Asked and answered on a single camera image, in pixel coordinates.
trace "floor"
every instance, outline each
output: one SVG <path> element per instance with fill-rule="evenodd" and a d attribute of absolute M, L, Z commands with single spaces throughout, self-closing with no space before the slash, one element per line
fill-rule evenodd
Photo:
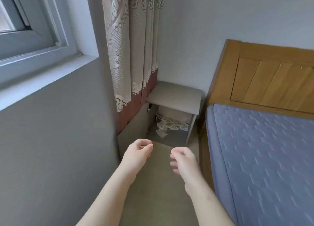
<path fill-rule="evenodd" d="M 198 136 L 192 130 L 188 147 L 198 157 Z M 126 198 L 120 226 L 198 225 L 182 178 L 169 165 L 171 147 L 154 142 L 154 150 Z"/>

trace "forearm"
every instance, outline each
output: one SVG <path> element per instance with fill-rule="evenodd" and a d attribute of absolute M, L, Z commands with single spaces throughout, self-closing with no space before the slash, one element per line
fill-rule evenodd
<path fill-rule="evenodd" d="M 191 192 L 198 223 L 200 226 L 234 226 L 226 210 L 205 180 Z"/>
<path fill-rule="evenodd" d="M 77 226 L 118 226 L 134 177 L 119 166 Z"/>

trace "brown curtain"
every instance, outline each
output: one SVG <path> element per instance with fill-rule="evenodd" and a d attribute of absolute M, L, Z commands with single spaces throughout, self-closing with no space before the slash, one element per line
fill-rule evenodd
<path fill-rule="evenodd" d="M 157 83 L 159 12 L 163 0 L 103 0 L 119 132 Z"/>

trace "quilted mattress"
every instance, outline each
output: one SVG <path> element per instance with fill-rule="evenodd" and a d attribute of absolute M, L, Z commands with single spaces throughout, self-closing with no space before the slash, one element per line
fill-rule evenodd
<path fill-rule="evenodd" d="M 314 121 L 214 104 L 216 194 L 238 226 L 314 225 Z"/>

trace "headboard panel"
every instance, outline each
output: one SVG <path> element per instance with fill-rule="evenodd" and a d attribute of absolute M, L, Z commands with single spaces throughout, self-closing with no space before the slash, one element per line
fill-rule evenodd
<path fill-rule="evenodd" d="M 227 40 L 206 102 L 314 118 L 314 50 Z"/>

